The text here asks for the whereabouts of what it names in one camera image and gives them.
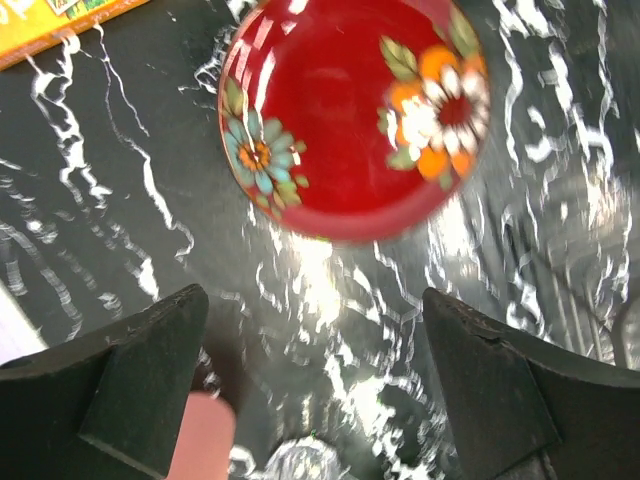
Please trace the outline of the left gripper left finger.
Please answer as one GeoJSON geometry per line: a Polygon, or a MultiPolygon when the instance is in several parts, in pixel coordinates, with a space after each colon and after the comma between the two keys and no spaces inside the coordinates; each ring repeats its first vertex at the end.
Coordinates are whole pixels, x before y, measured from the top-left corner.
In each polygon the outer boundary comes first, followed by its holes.
{"type": "Polygon", "coordinates": [[[2,365],[2,478],[166,478],[208,307],[192,284],[2,365]]]}

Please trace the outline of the wire dish rack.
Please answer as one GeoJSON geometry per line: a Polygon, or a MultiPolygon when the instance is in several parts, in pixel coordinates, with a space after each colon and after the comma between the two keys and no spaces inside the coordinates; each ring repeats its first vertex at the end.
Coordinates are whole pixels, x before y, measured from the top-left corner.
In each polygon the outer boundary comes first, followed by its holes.
{"type": "Polygon", "coordinates": [[[638,200],[612,192],[562,195],[520,220],[514,235],[533,261],[554,342],[638,369],[638,200]]]}

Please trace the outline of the red floral plate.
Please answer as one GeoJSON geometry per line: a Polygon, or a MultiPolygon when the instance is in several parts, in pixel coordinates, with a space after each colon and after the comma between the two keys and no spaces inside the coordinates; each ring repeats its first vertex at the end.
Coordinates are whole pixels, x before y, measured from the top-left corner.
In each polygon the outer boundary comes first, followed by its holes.
{"type": "Polygon", "coordinates": [[[300,234],[368,242],[424,221],[473,172],[490,84],[454,1],[262,1],[218,106],[257,207],[300,234]]]}

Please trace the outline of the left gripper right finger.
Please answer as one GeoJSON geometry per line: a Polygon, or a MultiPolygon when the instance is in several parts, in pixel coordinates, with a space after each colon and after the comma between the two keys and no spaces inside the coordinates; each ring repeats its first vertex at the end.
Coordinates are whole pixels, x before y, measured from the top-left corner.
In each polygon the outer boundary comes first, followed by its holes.
{"type": "Polygon", "coordinates": [[[467,479],[636,479],[639,374],[569,352],[437,289],[423,317],[467,479]]]}

